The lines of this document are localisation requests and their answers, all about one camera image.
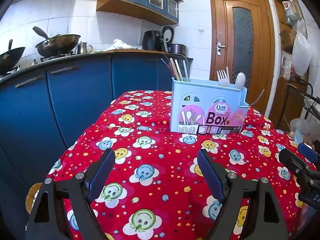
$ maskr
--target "frying pan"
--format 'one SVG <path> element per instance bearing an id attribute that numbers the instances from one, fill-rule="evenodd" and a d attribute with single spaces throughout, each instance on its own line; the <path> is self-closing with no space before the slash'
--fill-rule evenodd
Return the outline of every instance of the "frying pan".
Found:
<path id="1" fill-rule="evenodd" d="M 36 45 L 38 53 L 43 57 L 52 57 L 70 52 L 76 47 L 81 37 L 80 35 L 76 34 L 58 34 L 52 38 L 49 38 L 48 35 L 39 27 L 34 26 L 32 29 L 36 34 L 45 38 L 45 41 L 42 41 Z"/>
<path id="2" fill-rule="evenodd" d="M 0 55 L 0 75 L 11 71 L 21 59 L 25 47 L 11 49 L 12 40 L 9 41 L 8 51 Z"/>

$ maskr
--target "white container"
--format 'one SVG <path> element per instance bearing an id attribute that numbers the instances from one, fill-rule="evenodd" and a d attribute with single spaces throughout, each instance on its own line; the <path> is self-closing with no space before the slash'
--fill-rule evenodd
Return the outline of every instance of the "white container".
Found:
<path id="1" fill-rule="evenodd" d="M 240 132 L 249 108 L 245 102 L 247 89 L 234 86 L 230 84 L 227 88 L 219 86 L 217 81 L 189 79 L 186 82 L 185 78 L 183 81 L 172 78 L 170 131 L 188 134 Z"/>

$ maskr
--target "red tablecloth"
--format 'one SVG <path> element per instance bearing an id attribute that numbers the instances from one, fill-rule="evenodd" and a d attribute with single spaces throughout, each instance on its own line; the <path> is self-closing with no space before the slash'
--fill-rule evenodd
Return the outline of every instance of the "red tablecloth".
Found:
<path id="1" fill-rule="evenodd" d="M 221 208 L 197 165 L 197 153 L 204 148 L 242 178 L 267 177 L 292 232 L 302 205 L 297 200 L 300 188 L 277 155 L 284 147 L 298 153 L 297 145 L 253 108 L 241 133 L 172 133 L 170 104 L 169 91 L 123 94 L 63 154 L 48 176 L 55 181 L 69 179 L 111 147 L 116 164 L 92 203 L 109 239 L 199 240 L 205 238 Z M 247 205 L 244 199 L 231 239 L 239 237 Z M 81 239 L 69 200 L 65 208 L 73 237 Z"/>

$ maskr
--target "door frame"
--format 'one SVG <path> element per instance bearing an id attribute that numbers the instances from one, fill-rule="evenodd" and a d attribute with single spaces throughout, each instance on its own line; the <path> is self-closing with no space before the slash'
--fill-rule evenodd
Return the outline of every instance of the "door frame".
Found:
<path id="1" fill-rule="evenodd" d="M 267 16 L 269 19 L 269 28 L 270 28 L 270 68 L 269 68 L 269 73 L 268 73 L 268 85 L 265 87 L 264 93 L 268 96 L 261 98 L 260 100 L 263 101 L 263 105 L 268 106 L 268 101 L 269 97 L 271 96 L 271 86 L 274 78 L 274 68 L 275 68 L 275 31 L 274 31 L 274 25 L 273 25 L 273 18 L 272 18 L 272 12 L 271 12 L 271 7 L 269 0 L 264 0 L 266 7 L 267 7 Z M 212 24 L 212 49 L 211 49 L 211 63 L 210 63 L 210 74 L 209 74 L 209 80 L 218 80 L 217 78 L 217 72 L 216 69 L 214 68 L 214 62 L 216 59 L 216 8 L 215 8 L 215 1 L 210 0 L 210 5 L 211 5 L 211 24 Z"/>

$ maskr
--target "screw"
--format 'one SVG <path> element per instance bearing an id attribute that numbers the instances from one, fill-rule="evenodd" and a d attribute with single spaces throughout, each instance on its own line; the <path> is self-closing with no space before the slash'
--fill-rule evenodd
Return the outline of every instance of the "screw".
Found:
<path id="1" fill-rule="evenodd" d="M 51 181 L 52 181 L 52 179 L 51 179 L 51 178 L 46 178 L 46 179 L 45 179 L 45 181 L 44 181 L 44 183 L 45 183 L 45 184 L 50 184 L 50 183 L 51 183 Z"/>
<path id="2" fill-rule="evenodd" d="M 79 172 L 76 174 L 76 179 L 82 179 L 84 177 L 84 174 L 82 172 Z"/>
<path id="3" fill-rule="evenodd" d="M 235 174 L 234 172 L 229 172 L 229 173 L 228 173 L 228 177 L 229 177 L 230 179 L 235 179 L 235 178 L 237 177 L 237 174 Z"/>
<path id="4" fill-rule="evenodd" d="M 261 178 L 262 183 L 267 184 L 269 182 L 269 180 L 266 177 L 262 177 Z"/>

